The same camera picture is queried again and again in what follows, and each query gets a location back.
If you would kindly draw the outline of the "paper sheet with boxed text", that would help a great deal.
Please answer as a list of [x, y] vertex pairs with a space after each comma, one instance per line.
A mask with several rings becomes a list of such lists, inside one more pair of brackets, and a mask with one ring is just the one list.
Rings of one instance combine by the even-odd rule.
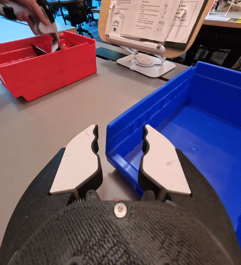
[[166, 38], [166, 42], [186, 44], [204, 11], [204, 0], [181, 0]]

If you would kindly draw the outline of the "person's left hand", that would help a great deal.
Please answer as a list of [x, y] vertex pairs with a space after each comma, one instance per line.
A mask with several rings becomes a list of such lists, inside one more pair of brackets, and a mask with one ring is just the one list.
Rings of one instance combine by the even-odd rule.
[[42, 35], [39, 25], [50, 25], [41, 6], [34, 0], [0, 1], [0, 15], [12, 21], [25, 21], [35, 35]]

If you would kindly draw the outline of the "grey desk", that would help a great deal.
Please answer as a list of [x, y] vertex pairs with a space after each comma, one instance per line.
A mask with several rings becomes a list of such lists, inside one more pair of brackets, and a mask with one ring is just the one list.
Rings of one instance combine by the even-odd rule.
[[149, 78], [96, 58], [97, 73], [31, 102], [14, 98], [0, 82], [0, 246], [21, 196], [55, 154], [92, 124], [99, 128], [102, 200], [138, 200], [105, 156], [106, 127], [138, 101], [188, 68]]

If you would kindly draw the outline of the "clear acrylic stand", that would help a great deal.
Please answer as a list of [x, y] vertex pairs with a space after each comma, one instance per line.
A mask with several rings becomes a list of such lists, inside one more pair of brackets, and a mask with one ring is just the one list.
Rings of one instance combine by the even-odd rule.
[[210, 21], [229, 21], [240, 18], [241, 0], [216, 0], [205, 19]]

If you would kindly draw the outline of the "black office chair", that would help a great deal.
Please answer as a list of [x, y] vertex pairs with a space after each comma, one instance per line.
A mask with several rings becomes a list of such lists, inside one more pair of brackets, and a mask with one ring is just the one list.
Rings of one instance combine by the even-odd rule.
[[64, 4], [64, 7], [68, 11], [68, 15], [65, 15], [65, 19], [70, 22], [71, 26], [75, 27], [79, 35], [86, 33], [90, 38], [94, 39], [93, 35], [86, 29], [82, 28], [83, 23], [91, 25], [91, 21], [98, 23], [91, 13], [91, 8], [87, 8], [86, 1], [70, 1]]

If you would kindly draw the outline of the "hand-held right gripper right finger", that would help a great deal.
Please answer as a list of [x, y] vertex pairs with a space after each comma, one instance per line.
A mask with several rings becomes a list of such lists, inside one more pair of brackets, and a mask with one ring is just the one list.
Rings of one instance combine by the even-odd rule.
[[143, 155], [139, 164], [138, 184], [155, 199], [165, 201], [172, 194], [190, 196], [191, 189], [176, 148], [149, 124], [143, 126]]

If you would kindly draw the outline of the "small white packet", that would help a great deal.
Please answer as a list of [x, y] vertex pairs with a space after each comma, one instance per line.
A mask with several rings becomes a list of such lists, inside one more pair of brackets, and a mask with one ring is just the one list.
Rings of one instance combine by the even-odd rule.
[[125, 14], [123, 12], [115, 12], [113, 9], [110, 10], [106, 24], [105, 34], [120, 36], [124, 18]]

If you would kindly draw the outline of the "wooden document stand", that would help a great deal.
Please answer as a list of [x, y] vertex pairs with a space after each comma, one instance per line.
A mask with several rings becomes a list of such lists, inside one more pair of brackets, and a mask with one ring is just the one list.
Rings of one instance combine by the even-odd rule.
[[130, 70], [136, 71], [151, 78], [157, 78], [171, 71], [176, 65], [168, 58], [176, 58], [184, 54], [193, 44], [202, 24], [207, 16], [213, 1], [205, 1], [206, 6], [186, 44], [173, 42], [159, 42], [142, 38], [130, 38], [116, 35], [106, 35], [106, 24], [110, 10], [115, 10], [117, 0], [101, 1], [99, 13], [98, 31], [100, 38], [110, 44], [118, 45], [127, 50], [130, 55], [120, 58], [117, 64], [125, 66]]

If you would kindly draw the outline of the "blue plastic bin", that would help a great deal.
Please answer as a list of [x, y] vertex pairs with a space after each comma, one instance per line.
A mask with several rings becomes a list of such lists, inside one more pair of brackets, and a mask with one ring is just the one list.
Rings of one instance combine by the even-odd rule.
[[107, 160], [139, 195], [146, 124], [180, 149], [208, 180], [241, 248], [241, 72], [198, 62], [108, 124]]

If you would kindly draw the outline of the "red plastic bin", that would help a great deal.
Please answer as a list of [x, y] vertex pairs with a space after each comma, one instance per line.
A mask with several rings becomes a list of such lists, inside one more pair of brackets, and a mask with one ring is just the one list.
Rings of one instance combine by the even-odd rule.
[[[63, 31], [60, 51], [49, 35], [0, 43], [0, 81], [15, 97], [32, 101], [97, 72], [96, 40]], [[31, 44], [48, 54], [37, 56]]]

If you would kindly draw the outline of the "black bin divider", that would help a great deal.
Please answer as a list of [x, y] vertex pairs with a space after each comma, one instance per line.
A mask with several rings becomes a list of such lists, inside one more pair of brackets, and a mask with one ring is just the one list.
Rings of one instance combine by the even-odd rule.
[[34, 52], [36, 53], [37, 56], [42, 56], [48, 54], [46, 51], [36, 47], [35, 45], [31, 44], [31, 47], [33, 48]]

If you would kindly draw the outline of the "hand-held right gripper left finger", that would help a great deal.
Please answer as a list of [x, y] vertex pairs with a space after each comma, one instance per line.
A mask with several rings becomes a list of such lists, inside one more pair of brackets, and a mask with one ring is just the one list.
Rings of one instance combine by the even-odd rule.
[[86, 196], [89, 190], [102, 185], [98, 138], [98, 125], [92, 124], [67, 144], [50, 188], [51, 195]]

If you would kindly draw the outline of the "white table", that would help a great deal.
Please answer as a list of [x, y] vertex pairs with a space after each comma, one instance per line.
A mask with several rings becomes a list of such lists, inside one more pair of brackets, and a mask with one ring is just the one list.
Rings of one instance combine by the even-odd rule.
[[0, 16], [0, 43], [35, 37], [26, 22], [8, 20]]

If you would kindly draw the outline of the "wooden table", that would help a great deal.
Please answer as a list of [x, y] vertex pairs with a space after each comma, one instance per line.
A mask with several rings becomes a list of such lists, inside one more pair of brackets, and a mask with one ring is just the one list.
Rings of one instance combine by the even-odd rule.
[[203, 25], [241, 29], [241, 11], [229, 11], [226, 16], [225, 12], [211, 11]]

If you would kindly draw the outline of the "printed instruction sheet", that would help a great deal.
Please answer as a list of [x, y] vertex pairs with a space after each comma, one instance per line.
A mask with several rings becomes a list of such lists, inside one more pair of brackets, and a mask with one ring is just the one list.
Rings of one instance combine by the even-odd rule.
[[116, 1], [115, 10], [124, 14], [121, 36], [164, 42], [179, 3], [179, 0]]

